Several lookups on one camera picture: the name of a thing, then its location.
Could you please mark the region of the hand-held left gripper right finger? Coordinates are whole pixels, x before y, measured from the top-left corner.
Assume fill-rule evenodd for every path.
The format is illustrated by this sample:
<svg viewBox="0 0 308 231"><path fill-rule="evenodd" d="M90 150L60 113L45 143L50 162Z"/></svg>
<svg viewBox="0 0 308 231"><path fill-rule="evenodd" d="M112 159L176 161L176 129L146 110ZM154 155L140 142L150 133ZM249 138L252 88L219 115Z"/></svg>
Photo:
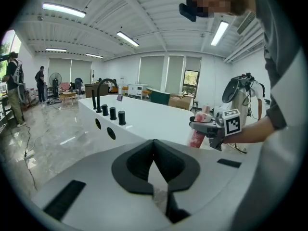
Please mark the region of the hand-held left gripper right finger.
<svg viewBox="0 0 308 231"><path fill-rule="evenodd" d="M261 147L239 155L154 140L155 163L167 182L166 210L153 212L154 223L260 222Z"/></svg>

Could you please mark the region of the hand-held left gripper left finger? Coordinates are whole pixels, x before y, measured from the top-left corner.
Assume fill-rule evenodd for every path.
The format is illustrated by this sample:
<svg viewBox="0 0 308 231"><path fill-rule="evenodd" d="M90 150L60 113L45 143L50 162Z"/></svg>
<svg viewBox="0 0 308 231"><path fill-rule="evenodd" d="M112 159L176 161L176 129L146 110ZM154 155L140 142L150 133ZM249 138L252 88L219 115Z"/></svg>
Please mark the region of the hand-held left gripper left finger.
<svg viewBox="0 0 308 231"><path fill-rule="evenodd" d="M49 180L32 198L42 211L73 180L84 187L60 220L82 231L162 231L170 220L150 195L124 190L112 175L112 163L140 142L88 155Z"/></svg>

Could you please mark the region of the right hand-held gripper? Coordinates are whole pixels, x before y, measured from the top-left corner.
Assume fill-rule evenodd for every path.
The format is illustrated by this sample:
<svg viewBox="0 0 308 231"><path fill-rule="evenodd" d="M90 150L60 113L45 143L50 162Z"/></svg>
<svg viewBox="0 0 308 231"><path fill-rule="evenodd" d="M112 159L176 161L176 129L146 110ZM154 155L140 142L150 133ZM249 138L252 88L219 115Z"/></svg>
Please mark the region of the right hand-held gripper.
<svg viewBox="0 0 308 231"><path fill-rule="evenodd" d="M209 123L191 121L189 126L199 133L210 135L211 148L221 151L225 137L241 132L241 117L238 109L219 111Z"/></svg>

